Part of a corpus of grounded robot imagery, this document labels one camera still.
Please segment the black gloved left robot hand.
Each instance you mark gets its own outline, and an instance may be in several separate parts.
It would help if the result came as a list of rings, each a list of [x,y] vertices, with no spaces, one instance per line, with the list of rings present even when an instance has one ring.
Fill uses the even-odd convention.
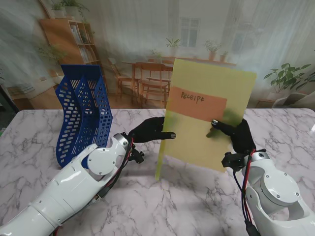
[[[176,134],[174,132],[163,132],[164,119],[165,117],[148,118],[131,130],[128,136],[133,138],[134,143],[175,139]]]

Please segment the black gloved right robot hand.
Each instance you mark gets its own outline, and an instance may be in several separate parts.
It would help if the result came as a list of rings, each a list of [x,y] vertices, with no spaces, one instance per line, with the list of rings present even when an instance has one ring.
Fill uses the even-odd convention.
[[[236,127],[215,119],[211,121],[211,125],[230,137],[236,153],[251,154],[253,150],[256,150],[250,127],[245,119],[242,119],[241,123]]]

